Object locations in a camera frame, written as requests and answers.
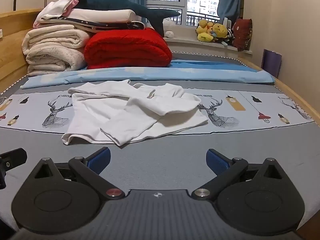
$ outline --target red pillow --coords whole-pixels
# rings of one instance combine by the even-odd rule
[[[252,19],[237,19],[235,25],[233,25],[233,33],[235,39],[232,46],[236,47],[238,51],[249,48],[248,45],[252,36]]]
[[[95,34],[84,49],[88,69],[141,66],[166,67],[172,53],[154,29],[110,30]]]

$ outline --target yellow stuffed toy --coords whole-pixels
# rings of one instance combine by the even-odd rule
[[[217,38],[225,39],[228,36],[228,30],[227,30],[227,27],[225,27],[225,25],[216,23],[215,25],[213,25],[212,29],[210,30],[210,34],[213,37],[215,37],[215,40],[217,40]]]
[[[208,33],[200,33],[198,34],[198,40],[204,42],[210,42],[213,40],[213,36]]]
[[[208,21],[202,19],[199,21],[199,26],[196,29],[196,32],[198,34],[200,34],[200,33],[209,33],[210,34],[209,31],[212,30],[212,27],[213,27],[212,22],[208,22]]]

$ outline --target wooden bed frame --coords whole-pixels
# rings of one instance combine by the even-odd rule
[[[0,14],[0,94],[9,86],[27,75],[28,64],[22,53],[21,44],[26,33],[32,29],[36,16],[41,9],[29,9]],[[239,58],[248,67],[261,70],[250,61]],[[276,79],[275,86],[293,99],[315,122],[320,125],[320,114],[301,96],[287,85]],[[298,233],[305,240],[320,239],[320,211],[305,223]]]

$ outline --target wooden headboard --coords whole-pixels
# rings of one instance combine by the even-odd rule
[[[0,93],[27,74],[28,64],[21,44],[41,9],[0,14]]]

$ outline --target deer head illustration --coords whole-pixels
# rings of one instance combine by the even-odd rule
[[[281,98],[281,97],[278,97],[278,98],[282,101],[282,104],[284,104],[284,105],[286,105],[286,106],[290,106],[292,109],[296,110],[304,119],[307,119],[307,120],[310,120],[310,119],[311,119],[305,112],[301,111],[301,110],[299,109],[299,106],[298,106],[295,102],[293,102],[290,98]],[[292,101],[293,106],[292,106],[292,105],[289,105],[289,104],[286,104],[286,103],[283,101],[283,100],[285,100],[285,99]]]
[[[57,120],[63,120],[63,119],[67,119],[67,118],[60,118],[57,117],[57,113],[63,111],[64,109],[66,109],[67,107],[72,106],[72,104],[70,104],[69,102],[65,105],[62,106],[58,109],[56,109],[55,106],[56,101],[54,101],[52,104],[50,103],[50,101],[48,102],[48,106],[50,106],[50,111],[51,114],[48,115],[48,117],[44,120],[44,122],[42,123],[43,127],[48,127],[50,125],[52,125],[53,123],[55,123]]]
[[[211,105],[209,108],[205,107],[204,105],[202,104],[199,104],[198,105],[198,108],[199,109],[204,109],[206,110],[207,114],[208,114],[208,117],[210,119],[210,121],[215,125],[215,126],[218,126],[218,127],[234,127],[234,126],[237,126],[239,121],[234,118],[234,117],[224,117],[224,116],[218,116],[215,114],[214,111],[217,110],[217,106],[221,106],[222,105],[222,100],[221,102],[219,102],[218,100],[210,97],[211,99],[213,99],[214,101],[216,101],[216,103],[213,103],[212,101],[211,102]]]

